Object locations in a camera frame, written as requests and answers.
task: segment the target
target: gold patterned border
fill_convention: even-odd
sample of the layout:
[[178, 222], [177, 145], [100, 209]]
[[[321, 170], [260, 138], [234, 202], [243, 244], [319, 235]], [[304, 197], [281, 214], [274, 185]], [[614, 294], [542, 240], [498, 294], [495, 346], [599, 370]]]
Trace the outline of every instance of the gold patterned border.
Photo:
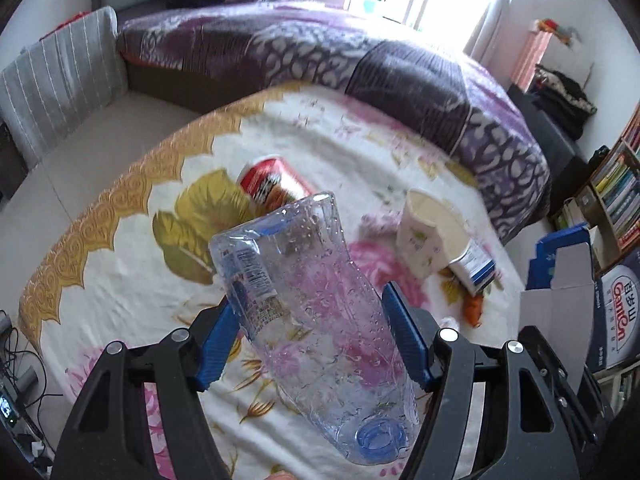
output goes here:
[[268, 101], [282, 101], [304, 83], [290, 81], [251, 95], [193, 121], [135, 162], [113, 186], [100, 194], [49, 250], [27, 283], [18, 311], [18, 326], [40, 351], [42, 323], [60, 323], [60, 297], [66, 286], [84, 288], [84, 266], [89, 252], [113, 251], [113, 237], [121, 218], [148, 214], [155, 184], [180, 180], [188, 156], [212, 154], [216, 135], [240, 132], [242, 118], [261, 113]]

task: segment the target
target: bed sheet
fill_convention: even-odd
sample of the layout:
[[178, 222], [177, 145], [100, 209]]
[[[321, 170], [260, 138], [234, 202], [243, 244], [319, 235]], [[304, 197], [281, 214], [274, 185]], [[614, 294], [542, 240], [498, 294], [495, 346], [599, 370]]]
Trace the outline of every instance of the bed sheet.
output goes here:
[[[47, 254], [20, 300], [19, 323], [67, 397], [75, 399], [112, 340], [130, 348], [152, 344], [189, 326], [202, 309], [216, 308], [223, 288], [206, 265], [206, 239], [241, 221], [248, 198], [235, 179], [247, 161], [269, 153], [284, 156], [315, 189], [335, 193], [350, 255], [378, 291], [395, 280], [412, 305], [436, 319], [462, 319], [463, 291], [453, 276], [443, 272], [417, 281], [396, 258], [393, 239], [365, 237], [360, 229], [364, 214], [401, 210], [411, 187], [438, 197], [497, 267], [481, 326], [462, 321], [461, 332], [491, 346], [516, 337], [523, 285], [468, 171], [375, 108], [327, 88], [289, 82], [199, 118], [164, 140], [105, 190]], [[474, 399], [461, 473], [472, 463], [479, 433], [481, 391]], [[347, 462], [296, 411], [241, 336], [222, 378], [200, 400], [236, 480], [262, 479], [280, 469], [300, 480], [402, 473], [403, 460], [380, 466]], [[171, 479], [152, 387], [146, 401], [156, 462]], [[425, 403], [422, 396], [422, 414]]]
[[174, 9], [123, 23], [118, 49], [131, 63], [242, 79], [251, 92], [303, 80], [370, 104], [472, 171], [504, 239], [545, 206], [545, 157], [504, 89], [399, 23], [308, 0]]

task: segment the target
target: red can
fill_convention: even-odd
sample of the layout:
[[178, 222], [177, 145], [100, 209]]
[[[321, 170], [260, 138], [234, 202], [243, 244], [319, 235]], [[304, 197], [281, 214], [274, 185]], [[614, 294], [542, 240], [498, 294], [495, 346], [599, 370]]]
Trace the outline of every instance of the red can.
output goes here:
[[248, 162], [240, 172], [238, 184], [264, 213], [314, 193], [279, 155], [267, 155]]

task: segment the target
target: purple blanket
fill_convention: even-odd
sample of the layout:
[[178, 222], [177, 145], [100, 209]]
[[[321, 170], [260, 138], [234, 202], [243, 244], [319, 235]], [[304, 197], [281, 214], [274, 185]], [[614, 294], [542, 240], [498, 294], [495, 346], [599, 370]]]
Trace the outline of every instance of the purple blanket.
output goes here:
[[375, 106], [472, 171], [503, 239], [544, 207], [548, 165], [504, 90], [409, 27], [311, 1], [241, 4], [129, 20], [118, 47], [131, 62], [247, 78], [255, 91], [299, 79]]

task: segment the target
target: cable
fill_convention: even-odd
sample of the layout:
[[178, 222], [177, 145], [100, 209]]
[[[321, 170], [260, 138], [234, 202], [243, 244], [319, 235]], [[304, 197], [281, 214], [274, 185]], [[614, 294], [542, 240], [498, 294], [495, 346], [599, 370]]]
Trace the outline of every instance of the cable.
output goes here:
[[[15, 345], [14, 345], [14, 349], [11, 350], [11, 336], [13, 334], [15, 330], [15, 334], [16, 334], [16, 338], [15, 338]], [[20, 365], [22, 364], [22, 359], [24, 358], [25, 354], [30, 354], [33, 355], [38, 362], [40, 363], [40, 366], [42, 367], [42, 374], [44, 376], [44, 384], [43, 384], [43, 389], [42, 389], [42, 393], [32, 402], [30, 402], [29, 404], [24, 406], [24, 409], [27, 410], [28, 408], [30, 408], [31, 406], [34, 406], [35, 404], [38, 405], [38, 408], [36, 410], [36, 425], [38, 427], [38, 429], [40, 430], [40, 433], [42, 434], [42, 439], [44, 440], [44, 442], [47, 444], [47, 446], [49, 446], [49, 449], [53, 450], [53, 452], [55, 452], [55, 448], [51, 445], [51, 443], [49, 442], [49, 439], [47, 438], [46, 433], [44, 432], [44, 430], [42, 429], [42, 423], [40, 422], [40, 409], [42, 407], [42, 401], [44, 400], [45, 397], [64, 397], [63, 394], [48, 394], [46, 393], [47, 391], [47, 370], [44, 366], [44, 362], [42, 361], [42, 358], [36, 354], [36, 352], [33, 352], [31, 350], [27, 350], [26, 346], [24, 347], [23, 350], [18, 350], [18, 342], [20, 339], [20, 334], [18, 332], [18, 329], [16, 327], [12, 327], [11, 332], [9, 333], [9, 336], [7, 337], [7, 339], [4, 342], [4, 353], [5, 355], [8, 356], [7, 359], [5, 359], [2, 362], [2, 370], [4, 371], [4, 375], [9, 379], [9, 382], [12, 384], [12, 386], [14, 387], [14, 390], [16, 391], [17, 394], [19, 394], [18, 388], [16, 386], [17, 383], [17, 376], [16, 376], [16, 369], [15, 369], [15, 362], [18, 359], [18, 355], [20, 355], [20, 362], [18, 363], [18, 370], [20, 369]]]
[[39, 404], [38, 404], [38, 409], [36, 410], [36, 422], [38, 424], [38, 427], [40, 428], [40, 433], [42, 433], [42, 439], [44, 440], [45, 444], [47, 444], [47, 446], [49, 446], [49, 449], [52, 450], [54, 453], [56, 452], [56, 448], [54, 448], [51, 443], [49, 442], [49, 439], [47, 438], [47, 435], [45, 434], [44, 430], [42, 429], [42, 423], [40, 422], [40, 408], [42, 407], [42, 401], [45, 397], [64, 397], [63, 394], [43, 394], [43, 396], [40, 397], [39, 400]]

